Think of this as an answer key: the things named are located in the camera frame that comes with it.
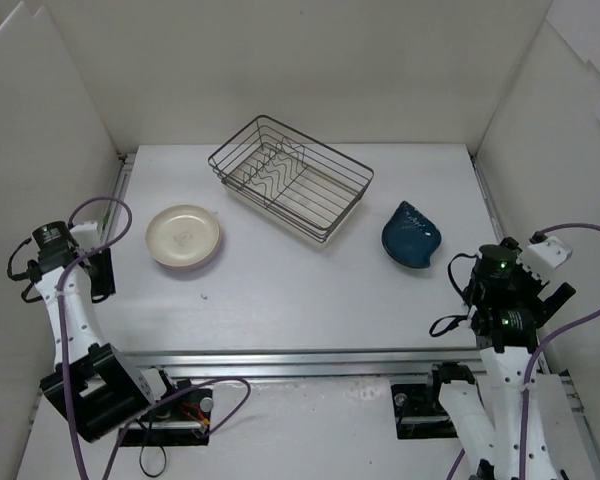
purple cable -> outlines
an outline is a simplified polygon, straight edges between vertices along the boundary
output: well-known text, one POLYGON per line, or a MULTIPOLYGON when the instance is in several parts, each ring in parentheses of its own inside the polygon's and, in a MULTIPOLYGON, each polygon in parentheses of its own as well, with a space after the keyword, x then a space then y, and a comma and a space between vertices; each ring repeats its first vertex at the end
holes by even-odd
POLYGON ((453 476, 456 474, 456 470, 458 470, 458 467, 460 466, 462 457, 464 457, 464 448, 462 450, 460 450, 460 453, 458 453, 458 456, 456 457, 456 461, 453 462, 453 465, 451 466, 451 470, 449 470, 449 473, 447 474, 446 480, 451 480, 453 478, 453 476))
MULTIPOLYGON (((555 225, 553 227, 545 228, 543 230, 540 230, 538 233, 546 234, 546 233, 553 232, 556 230, 564 230, 566 228, 586 228, 588 230, 595 230, 597 232, 600 232, 600 226, 594 225, 591 223, 563 223, 560 225, 555 225)), ((551 342, 558 335, 561 335, 564 332, 571 330, 572 328, 575 328, 575 327, 583 325, 587 322, 590 322, 591 320, 598 318, 599 316, 600 316, 600 308, 598 310, 596 310, 595 312, 590 313, 589 315, 587 315, 585 317, 582 317, 579 320, 575 320, 571 323, 568 323, 567 325, 564 325, 563 327, 560 327, 560 328, 554 330, 549 335, 544 337, 544 339, 538 345, 538 348, 536 348, 535 352, 533 352, 533 355, 531 355, 531 358, 529 359, 529 363, 527 364, 527 369, 524 372, 525 385, 527 385, 529 383, 529 381, 531 380, 531 375, 533 374, 533 368, 534 368, 536 362, 538 361, 538 357, 540 357, 540 354, 547 347, 549 342, 551 342)), ((520 460, 519 460, 519 463, 520 463, 519 478, 520 478, 520 480, 525 480, 526 475, 527 475, 527 430, 528 430, 528 426, 529 426, 529 402, 530 402, 529 390, 525 389, 522 392, 522 421, 520 424, 520 460)))
MULTIPOLYGON (((122 208, 124 208, 125 211, 127 212, 127 224, 125 225, 124 229, 122 230, 122 232, 120 232, 120 234, 118 236, 116 236, 115 238, 111 239, 108 242, 105 242, 100 247, 95 248, 95 249, 79 256, 75 260, 73 260, 65 268, 64 272, 62 272, 62 275, 60 275, 60 278, 58 279, 58 285, 56 286, 57 296, 58 296, 58 315, 60 317, 60 338, 61 338, 61 342, 62 342, 62 378, 63 378, 64 402, 65 402, 65 409, 66 409, 66 414, 67 414, 67 422, 69 423, 69 436, 71 437, 71 446, 73 447, 73 455, 76 459, 76 467, 78 469, 78 473, 80 475, 81 480, 89 480, 89 475, 87 473, 87 468, 84 464, 84 458, 82 457, 82 450, 80 448, 80 440, 78 438, 78 428, 76 426, 76 417, 75 417, 75 411, 73 408, 73 396, 71 393, 71 369, 70 369, 70 364, 69 364, 69 341, 68 341, 69 335, 67 333, 66 305, 64 302, 64 285, 67 282, 67 278, 69 277, 69 274, 78 264, 84 262, 89 257, 100 253, 104 249, 109 248, 112 245, 114 245, 115 243, 117 243, 118 241, 120 241, 120 239, 122 239, 122 237, 124 237, 127 234, 127 232, 129 231, 129 229, 131 228, 131 222, 132 222, 132 218, 133 218, 133 216, 131 214, 131 209, 122 200, 115 198, 115 197, 102 196, 102 197, 91 198, 91 199, 87 200, 86 202, 83 202, 82 204, 80 204, 73 211, 71 216, 69 217, 69 222, 73 222, 73 219, 80 212, 80 210, 82 210, 84 207, 86 207, 87 205, 90 205, 94 202, 99 202, 99 201, 115 202, 118 205, 120 205, 122 208)), ((202 382, 198 385, 192 385, 191 387, 188 387, 184 390, 178 391, 178 392, 174 393, 173 395, 170 395, 169 397, 164 398, 164 399, 160 400, 159 402, 156 402, 147 411, 153 410, 154 408, 158 408, 158 407, 160 407, 182 395, 186 395, 187 393, 193 392, 193 391, 203 388, 205 386, 214 385, 216 383, 225 382, 225 381, 236 381, 236 382, 242 383, 243 385, 245 385, 247 387, 247 393, 245 394, 244 398, 240 401, 240 403, 238 403, 238 405, 233 410, 231 410, 231 412, 229 412, 229 414, 226 417, 224 417, 220 422, 218 422, 218 424, 214 428, 210 429, 207 432, 206 436, 209 436, 211 433, 215 432, 216 430, 218 430, 218 428, 220 428, 227 421, 229 421, 229 419, 231 419, 231 417, 233 417, 237 413, 237 411, 245 404, 245 402, 249 398, 249 395, 251 395, 251 385, 244 378, 240 378, 240 377, 215 378, 215 379, 208 380, 206 382, 202 382)), ((115 446, 113 447, 113 450, 111 451, 109 461, 107 462, 107 468, 105 469, 102 480, 107 480, 109 478, 111 469, 113 467, 113 462, 118 453, 118 449, 120 448, 120 445, 122 444, 122 439, 124 438, 124 435, 127 433, 127 430, 129 429, 130 425, 131 425, 131 422, 127 423, 122 428, 122 430, 119 432, 118 439, 116 441, 115 446)))

